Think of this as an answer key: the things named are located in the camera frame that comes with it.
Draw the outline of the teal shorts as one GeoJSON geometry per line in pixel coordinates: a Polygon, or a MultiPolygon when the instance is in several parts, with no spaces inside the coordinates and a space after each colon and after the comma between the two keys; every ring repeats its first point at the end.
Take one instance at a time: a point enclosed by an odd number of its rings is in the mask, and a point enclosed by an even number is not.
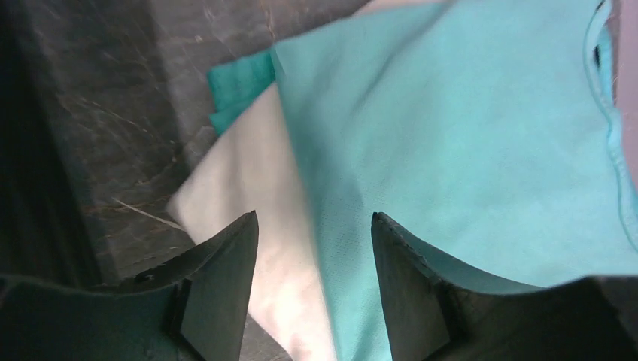
{"type": "Polygon", "coordinates": [[[214,112],[209,119],[215,134],[222,135],[274,80],[269,50],[211,68],[207,81],[214,112]]]}

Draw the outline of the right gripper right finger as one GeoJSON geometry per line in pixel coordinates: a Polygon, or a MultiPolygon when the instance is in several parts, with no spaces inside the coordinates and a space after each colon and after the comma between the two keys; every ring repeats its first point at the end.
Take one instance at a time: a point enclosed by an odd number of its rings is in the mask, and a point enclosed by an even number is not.
{"type": "Polygon", "coordinates": [[[635,360],[637,279],[556,287],[484,272],[372,216],[372,245],[394,360],[635,360]]]}

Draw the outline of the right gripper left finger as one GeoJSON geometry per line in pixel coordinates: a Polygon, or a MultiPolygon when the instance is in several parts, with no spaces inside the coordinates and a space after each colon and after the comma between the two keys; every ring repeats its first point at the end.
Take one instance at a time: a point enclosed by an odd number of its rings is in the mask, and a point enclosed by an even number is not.
{"type": "Polygon", "coordinates": [[[112,286],[1,277],[3,360],[237,360],[257,255],[255,212],[112,286]]]}

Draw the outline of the white shirt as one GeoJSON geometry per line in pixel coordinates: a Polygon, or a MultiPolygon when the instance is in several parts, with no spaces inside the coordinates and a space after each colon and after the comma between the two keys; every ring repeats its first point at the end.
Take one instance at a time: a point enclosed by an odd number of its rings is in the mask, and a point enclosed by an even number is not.
{"type": "Polygon", "coordinates": [[[312,221],[276,85],[216,140],[168,211],[196,244],[255,212],[250,316],[292,359],[336,359],[312,221]]]}

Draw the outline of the light aqua shirt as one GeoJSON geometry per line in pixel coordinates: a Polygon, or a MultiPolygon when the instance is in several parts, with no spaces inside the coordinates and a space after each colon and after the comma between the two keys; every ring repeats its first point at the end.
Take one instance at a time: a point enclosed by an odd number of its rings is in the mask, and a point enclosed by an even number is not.
{"type": "Polygon", "coordinates": [[[452,1],[271,51],[340,360],[388,360],[383,212],[526,287],[637,273],[637,195],[594,51],[608,1],[452,1]]]}

